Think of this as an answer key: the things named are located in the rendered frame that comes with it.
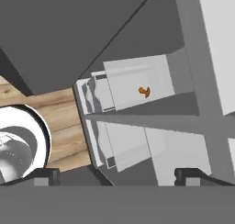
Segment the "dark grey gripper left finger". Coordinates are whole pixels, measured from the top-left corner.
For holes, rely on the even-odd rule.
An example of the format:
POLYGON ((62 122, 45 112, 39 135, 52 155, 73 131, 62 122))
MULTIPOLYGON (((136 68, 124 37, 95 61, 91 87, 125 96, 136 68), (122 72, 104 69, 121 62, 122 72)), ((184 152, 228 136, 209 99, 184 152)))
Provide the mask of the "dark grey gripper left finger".
POLYGON ((38 168, 24 178, 6 183, 6 186, 56 186, 60 184, 60 170, 57 168, 38 168))

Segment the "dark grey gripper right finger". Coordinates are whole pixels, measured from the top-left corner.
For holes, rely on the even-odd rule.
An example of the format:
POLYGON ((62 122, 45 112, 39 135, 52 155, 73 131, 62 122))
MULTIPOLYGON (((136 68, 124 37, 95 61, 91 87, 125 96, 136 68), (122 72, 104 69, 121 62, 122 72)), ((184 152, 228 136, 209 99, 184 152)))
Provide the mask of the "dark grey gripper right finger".
POLYGON ((176 168, 174 176, 174 184, 177 186, 234 186, 234 184, 207 175, 198 168, 176 168))

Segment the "white freezer shelf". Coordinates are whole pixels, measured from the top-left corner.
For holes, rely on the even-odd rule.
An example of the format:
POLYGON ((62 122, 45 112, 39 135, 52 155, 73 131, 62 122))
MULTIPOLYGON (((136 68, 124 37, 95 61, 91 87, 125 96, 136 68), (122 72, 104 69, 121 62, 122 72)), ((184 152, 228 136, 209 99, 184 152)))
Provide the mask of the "white freezer shelf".
POLYGON ((106 129, 119 172, 151 158, 159 185, 174 185, 175 168, 211 174, 201 135, 114 123, 107 123, 106 129))

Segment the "white freezer drawer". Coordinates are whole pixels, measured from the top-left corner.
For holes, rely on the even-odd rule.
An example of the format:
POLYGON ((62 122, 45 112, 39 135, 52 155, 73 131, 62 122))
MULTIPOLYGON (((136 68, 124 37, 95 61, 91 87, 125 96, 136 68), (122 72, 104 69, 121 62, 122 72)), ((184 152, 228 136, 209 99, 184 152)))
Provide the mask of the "white freezer drawer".
POLYGON ((93 155, 95 157, 95 165, 97 167, 105 165, 107 169, 115 167, 116 163, 107 133, 106 124, 101 121, 93 121, 89 119, 85 122, 91 141, 93 155))

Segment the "grey fridge housing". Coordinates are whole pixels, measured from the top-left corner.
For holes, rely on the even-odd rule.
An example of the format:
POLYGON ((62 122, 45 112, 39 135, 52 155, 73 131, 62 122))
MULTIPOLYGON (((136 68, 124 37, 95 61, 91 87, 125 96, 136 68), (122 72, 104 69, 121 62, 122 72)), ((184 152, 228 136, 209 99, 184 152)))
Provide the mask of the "grey fridge housing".
POLYGON ((97 167, 85 122, 87 119, 105 124, 193 133, 205 138, 176 0, 145 0, 79 80, 89 78, 91 73, 105 71, 104 62, 157 55, 167 58, 174 95, 121 110, 115 108, 85 115, 76 84, 73 87, 91 162, 114 185, 159 184, 151 158, 121 172, 117 166, 111 169, 105 165, 97 167))

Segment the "brown chicken drumstick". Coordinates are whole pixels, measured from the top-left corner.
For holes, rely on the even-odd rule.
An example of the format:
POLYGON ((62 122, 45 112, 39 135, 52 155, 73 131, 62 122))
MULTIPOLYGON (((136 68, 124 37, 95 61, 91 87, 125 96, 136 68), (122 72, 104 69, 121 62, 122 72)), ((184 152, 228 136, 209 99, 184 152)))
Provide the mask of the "brown chicken drumstick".
POLYGON ((139 93, 144 95, 145 98, 148 98, 151 94, 151 89, 149 87, 147 87, 146 89, 144 89, 143 87, 139 88, 139 93))

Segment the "white fridge drawer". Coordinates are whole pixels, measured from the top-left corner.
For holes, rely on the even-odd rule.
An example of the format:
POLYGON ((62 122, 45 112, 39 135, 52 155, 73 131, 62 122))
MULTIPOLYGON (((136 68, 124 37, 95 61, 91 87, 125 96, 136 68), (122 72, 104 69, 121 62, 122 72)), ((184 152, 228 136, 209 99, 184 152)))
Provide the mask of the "white fridge drawer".
POLYGON ((115 109, 106 72, 94 72, 76 82, 84 114, 102 113, 115 109))

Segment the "white fridge shelf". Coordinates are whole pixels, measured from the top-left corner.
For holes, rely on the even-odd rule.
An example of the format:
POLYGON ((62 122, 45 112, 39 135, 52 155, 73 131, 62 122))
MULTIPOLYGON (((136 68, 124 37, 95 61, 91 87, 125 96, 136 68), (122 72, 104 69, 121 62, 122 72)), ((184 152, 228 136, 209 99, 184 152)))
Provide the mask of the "white fridge shelf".
POLYGON ((104 62, 104 67, 116 110, 174 95, 165 55, 104 62), (151 89, 148 98, 140 87, 151 89))

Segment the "grey freezer door white lining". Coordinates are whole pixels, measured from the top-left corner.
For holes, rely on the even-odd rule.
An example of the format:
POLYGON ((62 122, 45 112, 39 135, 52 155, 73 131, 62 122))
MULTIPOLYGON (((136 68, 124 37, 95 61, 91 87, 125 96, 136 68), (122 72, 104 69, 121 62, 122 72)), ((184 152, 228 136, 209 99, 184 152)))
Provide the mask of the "grey freezer door white lining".
POLYGON ((235 184, 235 0, 176 0, 212 175, 235 184))

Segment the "grey fridge door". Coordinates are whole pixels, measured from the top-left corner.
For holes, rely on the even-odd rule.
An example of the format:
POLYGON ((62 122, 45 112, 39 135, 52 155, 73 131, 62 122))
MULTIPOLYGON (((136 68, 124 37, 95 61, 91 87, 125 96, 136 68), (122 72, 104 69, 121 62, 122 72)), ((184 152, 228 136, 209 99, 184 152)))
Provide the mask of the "grey fridge door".
POLYGON ((67 88, 144 0, 0 0, 0 75, 25 95, 67 88))

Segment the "white round thing black rim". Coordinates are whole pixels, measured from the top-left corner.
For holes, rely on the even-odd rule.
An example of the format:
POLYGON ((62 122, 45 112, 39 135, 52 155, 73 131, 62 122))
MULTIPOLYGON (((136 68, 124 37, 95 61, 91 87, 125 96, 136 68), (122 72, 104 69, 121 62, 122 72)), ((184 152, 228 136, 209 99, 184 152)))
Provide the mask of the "white round thing black rim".
POLYGON ((50 129, 37 110, 0 106, 0 186, 43 176, 50 153, 50 129))

